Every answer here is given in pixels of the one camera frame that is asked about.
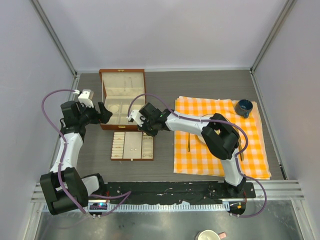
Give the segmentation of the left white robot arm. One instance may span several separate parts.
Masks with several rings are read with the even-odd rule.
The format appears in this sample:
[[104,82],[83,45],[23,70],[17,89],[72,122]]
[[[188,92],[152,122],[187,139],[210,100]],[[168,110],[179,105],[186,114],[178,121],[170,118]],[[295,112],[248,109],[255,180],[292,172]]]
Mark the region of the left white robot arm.
[[100,200],[107,192],[99,173],[80,177],[76,170],[80,149],[84,143],[86,126],[106,124],[113,115],[102,102],[95,107],[79,101],[67,101],[60,108],[60,147],[50,172],[40,177],[40,186],[49,212],[58,215],[79,207],[86,207],[90,195]]

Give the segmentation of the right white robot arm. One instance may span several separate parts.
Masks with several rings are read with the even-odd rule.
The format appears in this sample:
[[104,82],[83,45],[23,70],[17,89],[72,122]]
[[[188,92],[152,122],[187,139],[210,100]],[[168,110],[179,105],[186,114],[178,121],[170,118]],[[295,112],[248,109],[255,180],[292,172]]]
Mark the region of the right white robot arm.
[[236,198],[244,192],[246,180],[236,159],[240,135],[221,114],[191,116],[168,108],[161,111],[148,102],[141,109],[132,110],[128,120],[151,137],[159,131],[179,131],[203,138],[209,152],[222,163],[226,193]]

